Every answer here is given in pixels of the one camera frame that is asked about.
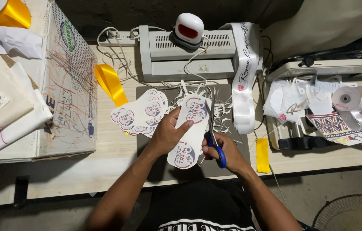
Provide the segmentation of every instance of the yellow ribbon piece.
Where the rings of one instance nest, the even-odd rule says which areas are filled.
[[[120,107],[121,105],[128,103],[120,79],[110,65],[98,64],[95,66],[94,72],[98,83],[112,101],[114,101],[116,107]]]
[[[29,29],[30,25],[31,14],[28,7],[20,0],[8,0],[0,11],[0,26]]]
[[[256,140],[256,171],[259,173],[269,173],[268,139]]]

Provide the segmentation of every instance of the white sash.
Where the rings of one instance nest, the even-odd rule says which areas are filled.
[[[228,23],[219,30],[232,30],[237,52],[234,64],[238,68],[232,82],[232,111],[234,127],[239,134],[250,134],[255,128],[252,84],[259,62],[259,41],[255,24]]]

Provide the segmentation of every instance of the cutting mat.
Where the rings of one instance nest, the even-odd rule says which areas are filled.
[[[231,96],[231,85],[230,84],[217,84],[211,85],[215,87],[217,91],[216,99],[222,102],[228,101]],[[146,92],[151,87],[137,87],[137,98],[139,98],[144,92]],[[193,90],[193,87],[187,87],[187,90]],[[172,89],[172,90],[160,90],[162,91],[170,100],[171,98],[175,98],[179,95],[180,89]],[[226,118],[232,119],[232,112],[226,115]],[[245,159],[250,163],[250,154],[248,150],[248,139],[247,135],[239,135],[234,125],[231,121],[225,124],[229,126],[229,132],[225,133],[229,135],[234,140],[243,141],[243,144],[237,143],[237,146],[241,153],[245,154]],[[144,150],[145,146],[148,144],[150,138],[147,138],[143,134],[137,135],[137,153],[141,154],[142,150]],[[200,155],[198,159],[198,163],[202,161],[204,155]],[[198,164],[194,165],[189,169],[179,169],[176,168],[167,162],[167,155],[161,156],[154,166],[151,169],[150,174],[147,177],[147,180],[150,182],[157,181],[171,181],[171,180],[192,180],[203,177],[217,177],[217,176],[230,176],[233,175],[227,169],[220,169],[217,163],[212,160],[204,160],[200,166]]]

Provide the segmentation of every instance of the hand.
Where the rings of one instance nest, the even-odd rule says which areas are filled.
[[[245,169],[252,169],[251,165],[247,162],[247,160],[245,160],[244,156],[231,138],[218,133],[214,133],[214,136],[218,145],[224,151],[226,168],[230,172],[237,174]],[[202,141],[202,152],[205,155],[205,160],[208,160],[209,157],[219,160],[218,152],[214,148],[208,147],[207,145],[207,139],[204,138]]]
[[[183,135],[194,124],[193,120],[188,120],[178,129],[175,129],[180,110],[180,107],[176,107],[158,123],[153,137],[146,147],[147,150],[157,155],[156,157],[160,157],[173,150]]]

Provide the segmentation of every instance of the table surface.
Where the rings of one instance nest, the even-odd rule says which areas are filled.
[[[96,46],[91,45],[101,64],[102,54]],[[119,48],[111,48],[117,53]],[[124,52],[132,60],[130,69],[133,74],[142,74],[139,48],[124,47]],[[104,57],[107,64],[111,59]],[[119,76],[125,77],[125,71]],[[227,80],[218,80],[218,83],[228,83]],[[136,87],[143,86],[133,79],[123,84],[129,101],[136,100]],[[0,204],[13,203],[14,182],[16,176],[28,175],[29,185],[27,199],[57,197],[89,192],[106,191],[132,163],[137,156],[136,136],[126,135],[111,121],[110,113],[115,108],[114,102],[104,90],[98,86],[97,110],[97,150],[90,155],[77,155],[59,160],[36,161],[34,163],[21,163],[5,167],[0,171],[4,185],[0,186]],[[252,94],[256,106],[256,125],[262,119],[262,102],[259,98],[259,87],[255,87]],[[266,125],[263,124],[256,131],[258,137],[267,134]],[[250,146],[251,166],[256,169],[256,147],[253,145],[255,134],[247,135]],[[269,162],[276,174],[314,171],[362,165],[362,144],[354,146],[331,146],[310,151],[275,151],[268,149]],[[215,179],[234,178],[236,176],[214,177]],[[144,187],[176,184],[178,181],[146,182]]]

